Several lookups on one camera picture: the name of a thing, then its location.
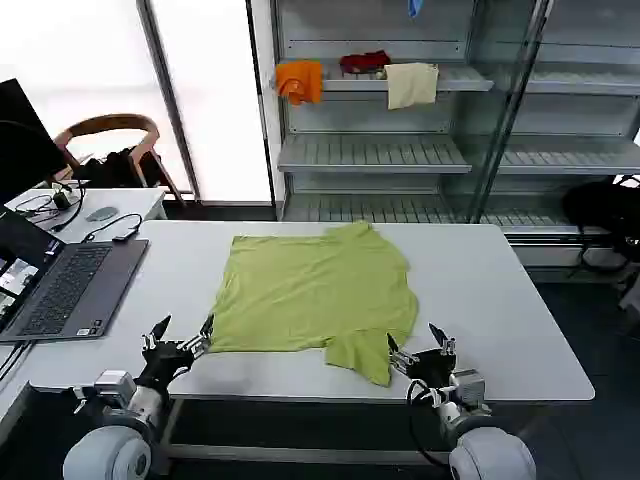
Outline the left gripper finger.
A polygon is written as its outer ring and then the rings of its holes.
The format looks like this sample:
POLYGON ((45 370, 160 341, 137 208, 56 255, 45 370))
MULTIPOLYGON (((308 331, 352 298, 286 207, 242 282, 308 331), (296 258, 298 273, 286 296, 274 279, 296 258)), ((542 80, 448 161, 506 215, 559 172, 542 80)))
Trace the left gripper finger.
POLYGON ((167 315, 164 319, 157 322, 152 327, 149 333, 142 335, 143 351, 153 350, 159 345, 160 340, 162 339, 162 337, 164 336, 164 333, 167 330, 170 320, 171 320, 171 315, 167 315))
POLYGON ((209 351, 211 337, 213 334, 213 323, 215 315, 210 313, 200 328, 197 335, 180 344, 180 350, 190 352, 194 358, 199 358, 209 351))

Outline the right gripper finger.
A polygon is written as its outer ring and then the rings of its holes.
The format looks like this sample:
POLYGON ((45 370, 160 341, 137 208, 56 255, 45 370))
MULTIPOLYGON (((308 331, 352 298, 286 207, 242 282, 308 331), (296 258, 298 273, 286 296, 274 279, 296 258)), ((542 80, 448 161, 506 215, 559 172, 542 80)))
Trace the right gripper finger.
POLYGON ((455 356, 456 339, 454 337, 447 336, 442 329, 433 323, 429 324, 429 329, 440 347, 440 353, 444 356, 455 356))
POLYGON ((391 367, 404 376, 413 376, 419 365, 419 358, 402 350, 390 333, 386 336, 391 367))

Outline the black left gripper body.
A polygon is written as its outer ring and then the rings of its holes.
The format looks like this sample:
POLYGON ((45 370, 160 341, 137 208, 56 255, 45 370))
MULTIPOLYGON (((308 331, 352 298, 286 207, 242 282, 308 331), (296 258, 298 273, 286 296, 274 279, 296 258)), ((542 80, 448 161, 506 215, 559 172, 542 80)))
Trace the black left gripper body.
POLYGON ((178 373, 188 371, 195 361, 194 354, 180 349, 179 345, 177 341, 161 341, 154 348, 144 350, 145 366, 134 383, 167 395, 168 386, 178 373))

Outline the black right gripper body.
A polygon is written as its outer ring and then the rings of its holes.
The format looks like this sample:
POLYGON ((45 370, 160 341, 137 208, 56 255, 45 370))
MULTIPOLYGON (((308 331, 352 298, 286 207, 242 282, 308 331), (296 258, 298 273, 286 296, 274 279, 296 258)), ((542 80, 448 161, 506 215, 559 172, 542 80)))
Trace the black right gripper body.
POLYGON ((407 376, 421 380, 429 388, 443 388, 450 384, 450 375, 457 363, 455 354, 443 354, 440 349, 431 349, 413 354, 407 367, 407 376))

